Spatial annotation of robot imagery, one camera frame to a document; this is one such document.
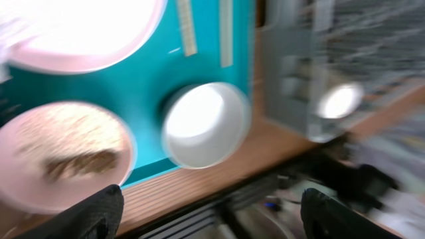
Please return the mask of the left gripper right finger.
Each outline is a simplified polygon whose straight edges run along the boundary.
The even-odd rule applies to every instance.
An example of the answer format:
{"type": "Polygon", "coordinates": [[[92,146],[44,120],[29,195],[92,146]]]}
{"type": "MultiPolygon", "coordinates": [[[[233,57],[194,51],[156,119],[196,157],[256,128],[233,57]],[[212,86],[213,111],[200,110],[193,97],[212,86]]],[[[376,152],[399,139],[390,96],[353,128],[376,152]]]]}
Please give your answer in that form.
{"type": "Polygon", "coordinates": [[[308,239],[400,239],[314,188],[303,192],[300,213],[308,239]]]}

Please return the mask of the small pink bowl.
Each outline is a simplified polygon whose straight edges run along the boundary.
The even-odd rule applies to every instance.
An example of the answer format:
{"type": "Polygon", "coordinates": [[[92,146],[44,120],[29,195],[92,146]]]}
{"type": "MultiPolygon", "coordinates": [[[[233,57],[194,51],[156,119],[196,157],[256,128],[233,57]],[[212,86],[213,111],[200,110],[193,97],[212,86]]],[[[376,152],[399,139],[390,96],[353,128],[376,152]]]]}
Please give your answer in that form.
{"type": "Polygon", "coordinates": [[[1,127],[1,202],[57,214],[134,168],[135,137],[113,112],[86,102],[27,110],[1,127]]]}

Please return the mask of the white plastic cup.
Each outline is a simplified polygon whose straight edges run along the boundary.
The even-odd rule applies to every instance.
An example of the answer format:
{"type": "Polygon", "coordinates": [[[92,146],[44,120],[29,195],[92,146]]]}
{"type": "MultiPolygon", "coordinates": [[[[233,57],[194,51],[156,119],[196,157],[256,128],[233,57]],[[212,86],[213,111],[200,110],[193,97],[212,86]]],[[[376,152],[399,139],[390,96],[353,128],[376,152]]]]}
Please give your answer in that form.
{"type": "Polygon", "coordinates": [[[336,85],[320,97],[316,114],[325,119],[344,118],[361,105],[364,94],[356,82],[336,85]]]}

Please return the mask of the brown food scraps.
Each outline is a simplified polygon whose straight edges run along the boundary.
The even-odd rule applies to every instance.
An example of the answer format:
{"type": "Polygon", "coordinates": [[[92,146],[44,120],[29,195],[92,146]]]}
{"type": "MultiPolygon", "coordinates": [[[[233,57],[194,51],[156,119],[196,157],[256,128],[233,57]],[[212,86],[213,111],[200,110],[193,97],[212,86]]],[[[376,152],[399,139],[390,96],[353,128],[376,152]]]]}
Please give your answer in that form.
{"type": "Polygon", "coordinates": [[[47,181],[57,182],[99,175],[114,169],[118,164],[119,156],[117,151],[103,150],[63,158],[50,158],[42,164],[43,177],[47,181]]]}

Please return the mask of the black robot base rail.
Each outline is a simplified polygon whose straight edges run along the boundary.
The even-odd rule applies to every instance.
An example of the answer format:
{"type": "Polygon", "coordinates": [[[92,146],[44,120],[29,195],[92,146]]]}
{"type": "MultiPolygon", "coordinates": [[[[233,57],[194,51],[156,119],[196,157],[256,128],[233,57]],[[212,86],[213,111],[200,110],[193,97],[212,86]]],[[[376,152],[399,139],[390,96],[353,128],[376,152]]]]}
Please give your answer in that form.
{"type": "Polygon", "coordinates": [[[122,238],[194,238],[205,233],[223,238],[293,238],[271,210],[281,210],[279,189],[289,189],[298,177],[263,173],[211,197],[184,206],[122,236],[122,238]]]}

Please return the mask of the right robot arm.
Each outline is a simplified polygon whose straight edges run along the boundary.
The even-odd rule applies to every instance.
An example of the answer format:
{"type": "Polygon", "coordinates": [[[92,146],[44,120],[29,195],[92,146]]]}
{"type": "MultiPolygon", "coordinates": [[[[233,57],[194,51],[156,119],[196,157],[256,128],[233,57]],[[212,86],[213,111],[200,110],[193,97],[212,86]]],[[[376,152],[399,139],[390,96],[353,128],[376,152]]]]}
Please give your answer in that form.
{"type": "Polygon", "coordinates": [[[423,238],[424,136],[384,133],[365,140],[345,133],[296,157],[309,238],[423,238]]]}

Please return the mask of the white paper napkin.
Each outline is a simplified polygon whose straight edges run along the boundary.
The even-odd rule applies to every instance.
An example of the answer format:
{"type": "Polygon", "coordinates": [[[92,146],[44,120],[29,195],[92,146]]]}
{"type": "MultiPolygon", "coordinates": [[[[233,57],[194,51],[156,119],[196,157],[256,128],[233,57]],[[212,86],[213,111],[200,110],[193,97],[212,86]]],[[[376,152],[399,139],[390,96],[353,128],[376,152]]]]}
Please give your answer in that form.
{"type": "Polygon", "coordinates": [[[19,41],[21,31],[19,22],[18,18],[1,17],[1,83],[11,78],[7,62],[11,47],[19,41]]]}

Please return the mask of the white rice grains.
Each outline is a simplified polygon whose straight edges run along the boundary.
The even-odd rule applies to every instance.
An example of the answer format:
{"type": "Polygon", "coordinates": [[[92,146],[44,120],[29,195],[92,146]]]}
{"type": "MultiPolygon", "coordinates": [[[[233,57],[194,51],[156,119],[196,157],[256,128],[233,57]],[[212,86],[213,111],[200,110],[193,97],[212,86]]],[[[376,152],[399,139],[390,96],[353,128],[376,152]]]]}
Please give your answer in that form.
{"type": "Polygon", "coordinates": [[[17,136],[17,153],[41,158],[126,148],[118,120],[103,110],[79,104],[29,112],[19,124],[17,136]]]}

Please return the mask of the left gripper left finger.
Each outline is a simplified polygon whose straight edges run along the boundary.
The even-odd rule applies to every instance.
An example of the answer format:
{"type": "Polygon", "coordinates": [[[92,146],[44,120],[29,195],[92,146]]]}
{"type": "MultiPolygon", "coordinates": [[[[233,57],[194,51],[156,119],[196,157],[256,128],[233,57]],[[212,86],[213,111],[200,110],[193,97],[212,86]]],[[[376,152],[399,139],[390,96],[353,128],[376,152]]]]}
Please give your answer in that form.
{"type": "Polygon", "coordinates": [[[124,211],[118,185],[109,185],[16,239],[114,239],[124,211]]]}

